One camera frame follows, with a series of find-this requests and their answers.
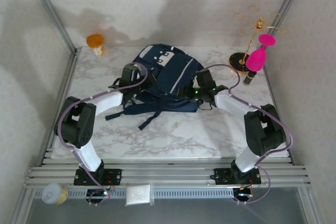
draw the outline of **glass panel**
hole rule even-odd
[[[265,189],[254,189],[255,197]],[[259,202],[237,205],[233,199],[161,199],[154,206],[124,206],[112,200],[98,207],[83,200],[67,200],[60,206],[34,200],[28,224],[68,223],[307,223],[297,188],[273,188]]]

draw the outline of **pink silicone cup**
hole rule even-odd
[[[261,44],[263,44],[266,47],[274,46],[277,42],[275,38],[272,35],[269,34],[261,34],[259,36],[259,41]]]
[[[260,71],[266,62],[266,53],[264,48],[252,52],[246,61],[246,67],[254,72]]]
[[[260,71],[266,62],[265,47],[274,46],[277,42],[274,37],[269,34],[261,34],[259,36],[259,41],[263,46],[252,52],[246,61],[246,67],[254,72]]]

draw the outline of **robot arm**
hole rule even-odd
[[[139,74],[138,68],[133,65],[126,65],[118,87],[125,87],[139,81],[141,78],[137,78],[137,74]],[[198,72],[196,77],[199,88],[193,88],[193,83],[191,83],[179,90],[179,96],[196,102],[209,102],[215,107],[238,117],[245,123],[248,146],[238,158],[233,160],[230,169],[230,184],[244,184],[246,175],[255,170],[256,162],[269,150],[278,147],[285,141],[284,131],[270,118],[232,98],[227,87],[216,86],[209,70]],[[107,109],[125,104],[132,96],[147,88],[148,85],[152,85],[150,78],[140,87],[125,89],[123,92],[111,92],[91,100],[90,103],[80,103],[64,117],[61,133],[65,142],[74,147],[72,150],[74,155],[81,160],[79,170],[82,175],[85,176],[85,172],[81,169],[81,167],[84,167],[98,182],[101,182],[104,173],[104,163],[98,157],[90,140],[95,117]],[[68,97],[60,115],[67,107],[78,100],[74,97]],[[278,118],[272,105],[268,104],[263,109]],[[54,128],[54,132],[57,134],[57,126]]]

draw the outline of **marble surface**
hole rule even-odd
[[[69,95],[85,98],[106,90],[123,66],[131,62],[143,47],[107,48],[103,57],[97,57],[83,47],[75,69]],[[228,57],[244,48],[231,47],[179,47],[204,66],[227,63]],[[211,70],[217,85],[227,87],[237,77],[230,69],[215,67]],[[263,72],[256,75],[250,86],[242,83],[233,91],[239,97],[256,105],[272,103]],[[201,108],[208,109],[207,104]],[[96,117],[92,143],[101,158],[213,158],[237,157],[247,146],[244,123],[229,113],[213,108],[196,113],[163,112],[143,131],[138,126],[152,113],[122,115],[105,120],[105,116],[119,112],[112,108]],[[287,152],[276,157],[287,157]],[[54,143],[51,158],[73,158],[58,140]]]

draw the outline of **white wall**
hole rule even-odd
[[[247,46],[233,19],[259,5],[261,14],[278,11],[283,0],[51,0],[76,47],[101,33],[106,44],[145,46]]]
[[[296,137],[326,223],[336,223],[336,0],[295,0],[266,70],[281,118]]]
[[[69,56],[39,0],[0,1],[0,223],[51,126]]]

